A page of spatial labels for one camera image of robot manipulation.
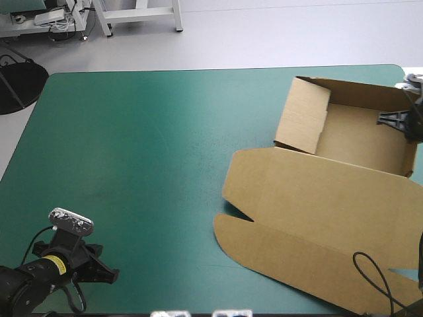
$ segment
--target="cardboard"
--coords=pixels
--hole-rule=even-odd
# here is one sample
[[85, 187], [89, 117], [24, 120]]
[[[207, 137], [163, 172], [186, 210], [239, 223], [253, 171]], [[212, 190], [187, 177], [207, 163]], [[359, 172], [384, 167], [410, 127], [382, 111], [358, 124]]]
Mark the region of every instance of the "cardboard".
[[[406, 305], [421, 299], [417, 282], [389, 271], [418, 267], [423, 187], [404, 177], [416, 144], [375, 124], [380, 110], [404, 110], [403, 97], [389, 87], [294, 79], [276, 147], [233, 156], [223, 196], [252, 221], [215, 218], [223, 251], [352, 312], [388, 314], [387, 298], [353, 265], [352, 254], [363, 251], [395, 298]], [[359, 263], [383, 288], [371, 264]]]
[[375, 124], [380, 112], [409, 108], [409, 99], [397, 88], [298, 77], [275, 141], [281, 147], [409, 177], [416, 143]]

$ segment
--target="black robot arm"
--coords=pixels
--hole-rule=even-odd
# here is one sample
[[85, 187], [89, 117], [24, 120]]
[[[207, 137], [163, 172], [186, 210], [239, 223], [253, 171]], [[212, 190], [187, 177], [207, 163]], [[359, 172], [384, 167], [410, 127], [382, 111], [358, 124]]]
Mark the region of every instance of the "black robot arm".
[[[69, 283], [79, 293], [78, 283], [112, 284], [118, 278], [117, 269], [110, 269], [99, 260], [102, 246], [83, 241], [94, 229], [91, 220], [61, 208], [54, 209], [49, 218], [56, 233], [49, 244], [35, 243], [32, 253], [39, 259], [16, 269], [0, 266], [1, 317], [26, 316], [58, 289], [69, 297]], [[85, 303], [78, 310], [68, 300], [74, 312], [86, 309]]]

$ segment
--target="black bracket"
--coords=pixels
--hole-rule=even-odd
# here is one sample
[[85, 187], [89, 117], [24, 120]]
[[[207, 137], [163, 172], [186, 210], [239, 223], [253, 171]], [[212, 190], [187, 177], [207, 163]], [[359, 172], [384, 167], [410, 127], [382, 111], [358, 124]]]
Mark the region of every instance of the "black bracket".
[[407, 131], [407, 118], [410, 111], [398, 111], [398, 112], [381, 112], [377, 119], [377, 124], [386, 124], [398, 131], [408, 133]]

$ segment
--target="power strip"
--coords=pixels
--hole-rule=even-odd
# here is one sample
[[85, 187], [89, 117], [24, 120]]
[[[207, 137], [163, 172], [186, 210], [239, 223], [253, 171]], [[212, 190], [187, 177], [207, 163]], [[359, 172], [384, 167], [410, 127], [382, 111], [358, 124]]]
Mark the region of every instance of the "power strip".
[[65, 10], [54, 10], [47, 13], [42, 13], [41, 15], [36, 15], [34, 19], [35, 25], [41, 25], [46, 23], [51, 23], [65, 18]]

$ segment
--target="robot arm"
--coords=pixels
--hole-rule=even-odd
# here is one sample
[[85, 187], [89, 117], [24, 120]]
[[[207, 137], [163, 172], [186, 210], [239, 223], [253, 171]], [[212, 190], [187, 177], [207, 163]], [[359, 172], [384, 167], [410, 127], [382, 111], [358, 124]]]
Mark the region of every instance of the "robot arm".
[[49, 244], [35, 243], [32, 253], [39, 259], [16, 269], [0, 266], [1, 317], [26, 316], [58, 289], [69, 295], [69, 283], [80, 291], [78, 283], [112, 284], [118, 278], [117, 269], [99, 260], [102, 246], [83, 241], [94, 229], [91, 220], [61, 208], [55, 208], [49, 218], [56, 233]]
[[[410, 110], [380, 113], [377, 123], [403, 132], [411, 141], [423, 142], [423, 75], [409, 74], [395, 87], [404, 91], [410, 101]], [[413, 94], [418, 95], [416, 100], [411, 97]]]

